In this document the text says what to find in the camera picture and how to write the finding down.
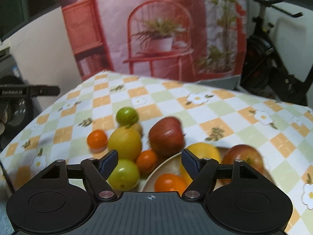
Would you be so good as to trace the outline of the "green apple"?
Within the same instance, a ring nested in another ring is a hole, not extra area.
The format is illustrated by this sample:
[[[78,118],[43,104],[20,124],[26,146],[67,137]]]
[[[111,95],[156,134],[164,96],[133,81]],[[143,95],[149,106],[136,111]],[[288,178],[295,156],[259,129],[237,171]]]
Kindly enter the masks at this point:
[[[114,190],[125,192],[135,188],[139,179],[137,165],[131,160],[120,159],[107,181]]]
[[[120,126],[132,126],[139,121],[139,115],[134,108],[123,107],[117,111],[116,120]]]

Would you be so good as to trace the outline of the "yellow lemon in bowl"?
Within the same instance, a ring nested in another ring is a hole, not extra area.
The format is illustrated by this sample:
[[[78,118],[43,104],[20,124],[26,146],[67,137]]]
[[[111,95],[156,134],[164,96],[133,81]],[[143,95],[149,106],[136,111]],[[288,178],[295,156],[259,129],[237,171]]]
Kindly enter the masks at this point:
[[[211,158],[217,160],[219,163],[222,161],[222,156],[217,147],[208,143],[194,143],[187,147],[194,155],[196,155],[199,159],[202,158]],[[183,180],[186,182],[187,186],[189,186],[192,182],[192,178],[189,176],[182,163],[179,167],[180,175]]]

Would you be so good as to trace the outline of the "left small orange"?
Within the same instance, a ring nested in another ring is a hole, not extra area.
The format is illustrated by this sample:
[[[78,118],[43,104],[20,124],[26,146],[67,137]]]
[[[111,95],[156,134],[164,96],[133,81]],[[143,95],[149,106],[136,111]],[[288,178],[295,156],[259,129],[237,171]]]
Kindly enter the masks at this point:
[[[107,145],[108,137],[103,130],[97,129],[88,135],[86,142],[90,149],[100,149]]]

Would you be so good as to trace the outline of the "small orange in bowl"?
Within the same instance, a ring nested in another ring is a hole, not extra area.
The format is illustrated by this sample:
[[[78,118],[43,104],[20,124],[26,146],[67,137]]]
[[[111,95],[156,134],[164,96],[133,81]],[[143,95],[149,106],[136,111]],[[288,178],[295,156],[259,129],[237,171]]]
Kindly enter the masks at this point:
[[[179,195],[187,188],[187,183],[175,174],[162,174],[154,184],[155,192],[178,192]]]

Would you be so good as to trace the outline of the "large yellow lemon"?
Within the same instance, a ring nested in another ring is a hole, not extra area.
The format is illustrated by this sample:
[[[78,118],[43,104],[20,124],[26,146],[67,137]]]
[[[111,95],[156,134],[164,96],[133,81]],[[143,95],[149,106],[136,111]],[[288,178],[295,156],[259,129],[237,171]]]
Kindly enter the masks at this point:
[[[108,139],[108,150],[116,150],[119,159],[135,161],[142,151],[141,136],[133,128],[119,127]]]

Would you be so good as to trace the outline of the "red apple in bowl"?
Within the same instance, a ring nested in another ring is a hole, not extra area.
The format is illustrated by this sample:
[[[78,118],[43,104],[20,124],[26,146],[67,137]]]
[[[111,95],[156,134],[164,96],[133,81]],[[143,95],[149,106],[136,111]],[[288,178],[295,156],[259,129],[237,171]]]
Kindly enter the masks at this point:
[[[222,164],[231,165],[236,159],[244,160],[247,164],[263,174],[263,158],[254,147],[245,144],[239,144],[231,147],[224,155]]]

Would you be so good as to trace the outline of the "large red apple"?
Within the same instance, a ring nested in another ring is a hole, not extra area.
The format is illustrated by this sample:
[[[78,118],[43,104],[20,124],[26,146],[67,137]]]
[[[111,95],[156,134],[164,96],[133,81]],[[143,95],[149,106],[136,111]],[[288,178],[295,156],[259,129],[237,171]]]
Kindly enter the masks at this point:
[[[173,116],[162,118],[151,127],[148,141],[157,155],[169,157],[179,153],[185,148],[181,121]]]

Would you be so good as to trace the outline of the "middle small orange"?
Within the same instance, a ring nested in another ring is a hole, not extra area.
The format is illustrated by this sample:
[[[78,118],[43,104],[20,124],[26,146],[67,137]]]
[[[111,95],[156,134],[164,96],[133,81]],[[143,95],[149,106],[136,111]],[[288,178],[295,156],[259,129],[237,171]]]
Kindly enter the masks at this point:
[[[136,159],[136,165],[142,174],[151,173],[157,166],[157,154],[149,149],[143,151]]]

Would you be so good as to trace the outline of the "checkered floral tablecloth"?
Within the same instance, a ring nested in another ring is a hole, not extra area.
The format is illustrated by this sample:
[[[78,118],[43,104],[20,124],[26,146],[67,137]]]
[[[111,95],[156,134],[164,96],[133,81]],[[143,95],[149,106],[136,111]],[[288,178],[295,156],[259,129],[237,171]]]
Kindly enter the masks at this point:
[[[288,234],[312,234],[312,110],[203,85],[103,71],[58,99],[1,152],[15,189],[56,159],[79,163],[91,156],[87,136],[111,134],[115,115],[133,107],[143,131],[178,117],[187,145],[254,146],[294,209]]]

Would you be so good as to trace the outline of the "small brown longan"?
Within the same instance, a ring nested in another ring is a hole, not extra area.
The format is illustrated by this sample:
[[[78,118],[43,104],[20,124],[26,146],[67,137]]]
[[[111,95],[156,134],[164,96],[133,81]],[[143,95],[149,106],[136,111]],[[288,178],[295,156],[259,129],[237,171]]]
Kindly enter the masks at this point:
[[[133,124],[133,125],[131,126],[131,128],[134,129],[134,130],[136,130],[136,131],[139,133],[139,135],[140,135],[141,137],[143,136],[143,128],[142,128],[142,126],[141,126],[140,123],[135,123],[135,124]]]

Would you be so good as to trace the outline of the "black exercise bike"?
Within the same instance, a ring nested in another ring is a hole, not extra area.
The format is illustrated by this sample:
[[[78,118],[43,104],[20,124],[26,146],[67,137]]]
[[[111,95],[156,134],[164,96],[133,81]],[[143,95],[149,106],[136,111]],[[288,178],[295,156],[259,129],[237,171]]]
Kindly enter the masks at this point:
[[[268,28],[263,27],[267,8],[273,8],[291,18],[302,17],[303,12],[290,13],[276,6],[284,0],[253,1],[259,3],[259,14],[252,18],[255,26],[253,33],[247,38],[240,87],[257,96],[307,106],[307,93],[312,85],[312,70],[305,81],[300,81],[290,74],[270,39],[274,25],[269,22]]]

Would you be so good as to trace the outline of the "pink printed backdrop cloth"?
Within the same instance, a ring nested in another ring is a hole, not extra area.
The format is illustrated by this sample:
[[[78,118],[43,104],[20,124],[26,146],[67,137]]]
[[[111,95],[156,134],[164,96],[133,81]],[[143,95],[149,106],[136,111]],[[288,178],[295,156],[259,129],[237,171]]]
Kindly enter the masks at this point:
[[[246,0],[57,0],[83,80],[101,70],[234,89]]]

